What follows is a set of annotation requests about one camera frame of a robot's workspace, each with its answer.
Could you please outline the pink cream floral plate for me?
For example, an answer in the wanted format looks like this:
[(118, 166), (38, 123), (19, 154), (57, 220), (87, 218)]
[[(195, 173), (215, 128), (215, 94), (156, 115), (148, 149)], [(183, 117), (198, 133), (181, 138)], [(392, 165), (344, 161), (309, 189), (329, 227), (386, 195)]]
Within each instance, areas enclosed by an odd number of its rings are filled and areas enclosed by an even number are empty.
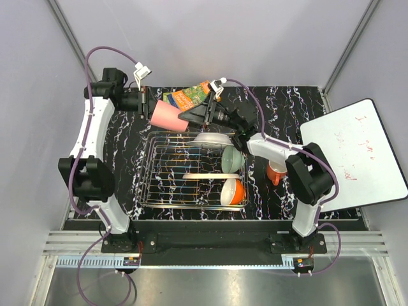
[(185, 173), (184, 180), (222, 180), (239, 179), (240, 175), (236, 173)]

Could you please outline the pale green ceramic bowl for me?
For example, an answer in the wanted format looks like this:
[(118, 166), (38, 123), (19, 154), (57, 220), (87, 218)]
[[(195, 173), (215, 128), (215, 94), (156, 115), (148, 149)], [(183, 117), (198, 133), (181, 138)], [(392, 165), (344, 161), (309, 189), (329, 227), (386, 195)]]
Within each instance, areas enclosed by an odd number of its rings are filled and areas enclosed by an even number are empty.
[(236, 173), (244, 167), (246, 156), (234, 146), (227, 146), (222, 152), (221, 170), (223, 173)]

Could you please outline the orange bowl white inside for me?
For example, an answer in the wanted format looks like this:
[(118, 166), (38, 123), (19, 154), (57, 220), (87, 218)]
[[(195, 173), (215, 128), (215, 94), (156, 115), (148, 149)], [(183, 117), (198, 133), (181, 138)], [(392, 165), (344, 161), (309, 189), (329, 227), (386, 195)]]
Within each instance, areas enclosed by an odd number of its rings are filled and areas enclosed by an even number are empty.
[(238, 205), (245, 198), (245, 189), (241, 181), (237, 178), (229, 178), (225, 181), (222, 190), (220, 203), (222, 206)]

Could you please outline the pink plastic cup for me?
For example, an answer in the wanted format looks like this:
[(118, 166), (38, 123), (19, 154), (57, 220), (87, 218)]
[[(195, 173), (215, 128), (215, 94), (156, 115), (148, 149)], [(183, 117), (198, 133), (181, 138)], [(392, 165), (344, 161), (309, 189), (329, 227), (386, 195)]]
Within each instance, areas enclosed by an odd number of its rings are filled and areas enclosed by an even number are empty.
[(182, 111), (162, 100), (158, 100), (152, 113), (150, 123), (159, 128), (169, 131), (184, 132), (188, 127), (188, 121), (179, 118)]

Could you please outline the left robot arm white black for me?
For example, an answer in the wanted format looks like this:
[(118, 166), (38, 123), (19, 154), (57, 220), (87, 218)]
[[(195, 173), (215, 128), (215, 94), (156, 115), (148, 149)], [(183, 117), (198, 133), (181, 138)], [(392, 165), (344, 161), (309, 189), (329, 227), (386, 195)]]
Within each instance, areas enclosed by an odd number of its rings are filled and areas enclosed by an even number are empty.
[(103, 148), (110, 119), (114, 112), (133, 112), (147, 120), (156, 105), (142, 80), (151, 70), (137, 63), (134, 71), (136, 87), (126, 87), (128, 76), (117, 68), (105, 68), (102, 80), (88, 83), (84, 89), (85, 112), (77, 141), (68, 157), (61, 158), (58, 170), (68, 188), (71, 202), (80, 200), (86, 210), (76, 205), (80, 215), (97, 213), (107, 232), (117, 235), (115, 244), (123, 252), (137, 246), (138, 237), (129, 230), (130, 218), (120, 207), (115, 195), (115, 177), (103, 162)]

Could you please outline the orange ceramic mug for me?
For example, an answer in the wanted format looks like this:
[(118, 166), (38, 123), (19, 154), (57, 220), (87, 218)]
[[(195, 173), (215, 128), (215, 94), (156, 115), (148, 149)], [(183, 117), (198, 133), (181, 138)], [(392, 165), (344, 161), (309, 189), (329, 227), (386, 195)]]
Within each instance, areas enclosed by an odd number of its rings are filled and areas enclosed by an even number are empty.
[(284, 165), (269, 161), (266, 169), (266, 175), (274, 186), (278, 186), (279, 182), (287, 174), (287, 169)]

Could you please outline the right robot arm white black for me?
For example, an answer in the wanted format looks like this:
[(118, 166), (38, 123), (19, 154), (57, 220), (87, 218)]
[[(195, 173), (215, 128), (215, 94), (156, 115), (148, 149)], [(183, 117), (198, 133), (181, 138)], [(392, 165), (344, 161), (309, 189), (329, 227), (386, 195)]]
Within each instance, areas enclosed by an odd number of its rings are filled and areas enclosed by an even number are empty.
[(263, 127), (256, 126), (262, 116), (259, 105), (224, 105), (211, 94), (178, 118), (193, 126), (216, 124), (230, 128), (235, 132), (232, 143), (237, 150), (283, 168), (298, 200), (289, 244), (295, 252), (305, 252), (317, 234), (322, 206), (337, 197), (339, 182), (318, 144), (295, 145), (268, 136)]

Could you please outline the white paper plate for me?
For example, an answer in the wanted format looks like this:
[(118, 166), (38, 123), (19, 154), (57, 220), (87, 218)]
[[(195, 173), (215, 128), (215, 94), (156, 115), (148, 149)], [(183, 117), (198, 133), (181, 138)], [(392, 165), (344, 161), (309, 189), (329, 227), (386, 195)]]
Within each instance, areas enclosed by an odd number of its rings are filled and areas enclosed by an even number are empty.
[(229, 136), (223, 133), (199, 133), (186, 144), (199, 149), (223, 149), (232, 146)]

